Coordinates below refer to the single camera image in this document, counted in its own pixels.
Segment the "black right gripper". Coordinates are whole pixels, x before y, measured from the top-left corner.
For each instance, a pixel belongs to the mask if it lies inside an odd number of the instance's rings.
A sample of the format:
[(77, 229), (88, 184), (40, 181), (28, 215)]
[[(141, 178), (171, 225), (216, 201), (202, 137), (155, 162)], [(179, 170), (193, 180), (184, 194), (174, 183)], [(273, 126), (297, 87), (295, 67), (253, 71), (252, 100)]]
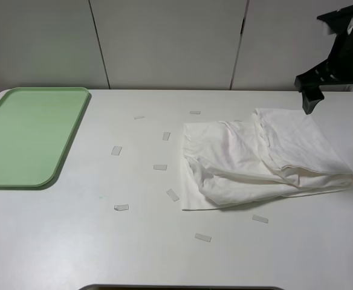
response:
[(325, 99), (320, 86), (353, 85), (353, 32), (338, 34), (327, 59), (296, 76), (294, 85), (302, 94), (306, 115)]

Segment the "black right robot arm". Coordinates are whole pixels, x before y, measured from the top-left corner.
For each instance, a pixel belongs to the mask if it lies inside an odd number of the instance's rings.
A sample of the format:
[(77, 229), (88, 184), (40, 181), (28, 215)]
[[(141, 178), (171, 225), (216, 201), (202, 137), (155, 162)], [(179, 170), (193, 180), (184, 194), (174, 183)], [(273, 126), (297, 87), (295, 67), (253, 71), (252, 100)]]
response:
[(324, 99), (321, 86), (353, 85), (353, 5), (319, 15), (317, 20), (336, 37), (327, 59), (295, 78), (307, 115)]

